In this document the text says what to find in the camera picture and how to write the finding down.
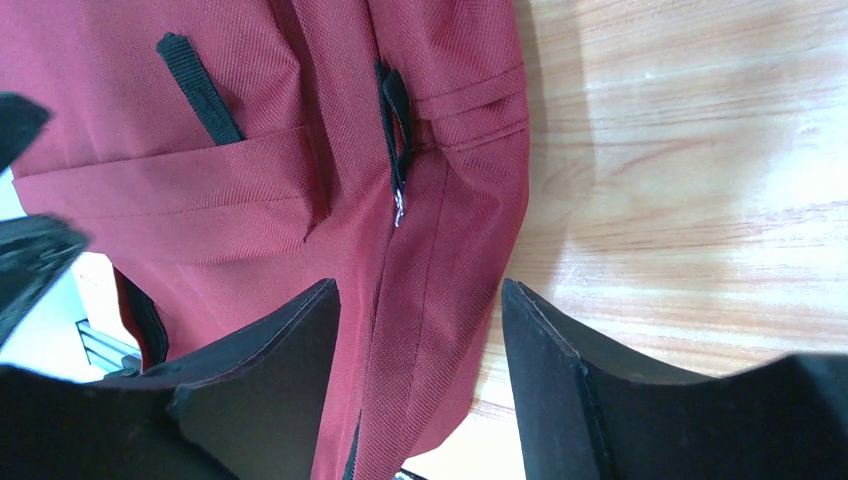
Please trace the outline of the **red backpack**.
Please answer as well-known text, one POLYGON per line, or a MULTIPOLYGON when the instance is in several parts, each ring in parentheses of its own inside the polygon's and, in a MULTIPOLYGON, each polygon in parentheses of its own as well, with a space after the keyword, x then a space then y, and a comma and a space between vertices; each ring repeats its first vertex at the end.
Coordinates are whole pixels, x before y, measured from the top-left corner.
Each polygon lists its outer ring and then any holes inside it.
POLYGON ((509 1, 5 1, 12 167, 153 303, 148 364, 322 278, 340 329, 311 475, 390 479, 472 402, 527 207, 509 1))

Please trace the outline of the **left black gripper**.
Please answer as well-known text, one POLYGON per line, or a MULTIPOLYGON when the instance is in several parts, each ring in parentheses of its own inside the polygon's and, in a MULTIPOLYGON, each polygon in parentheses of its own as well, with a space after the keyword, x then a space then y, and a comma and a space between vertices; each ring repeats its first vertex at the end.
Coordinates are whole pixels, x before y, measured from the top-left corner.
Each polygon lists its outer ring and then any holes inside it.
MULTIPOLYGON (((1 94, 1 170, 42 132, 50 113, 33 101, 1 94)), ((1 222, 1 342, 6 343, 42 297, 85 251, 89 239, 67 222, 24 216, 1 222)))

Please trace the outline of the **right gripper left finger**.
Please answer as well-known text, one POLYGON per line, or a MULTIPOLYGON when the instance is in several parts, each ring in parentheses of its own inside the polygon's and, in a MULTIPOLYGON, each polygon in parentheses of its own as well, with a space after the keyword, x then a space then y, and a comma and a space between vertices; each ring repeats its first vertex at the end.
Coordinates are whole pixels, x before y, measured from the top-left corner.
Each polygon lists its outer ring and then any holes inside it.
POLYGON ((1 369, 5 479, 306 479, 340 318, 324 279, 272 314, 137 376, 1 369))

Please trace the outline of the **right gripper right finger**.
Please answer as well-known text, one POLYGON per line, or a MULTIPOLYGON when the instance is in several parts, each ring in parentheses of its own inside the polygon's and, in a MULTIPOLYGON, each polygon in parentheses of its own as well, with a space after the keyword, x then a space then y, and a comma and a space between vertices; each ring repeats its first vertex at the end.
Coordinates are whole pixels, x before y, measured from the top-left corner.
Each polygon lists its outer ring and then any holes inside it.
POLYGON ((847 359, 712 378, 642 354, 506 280, 505 350, 530 479, 843 479, 847 359))

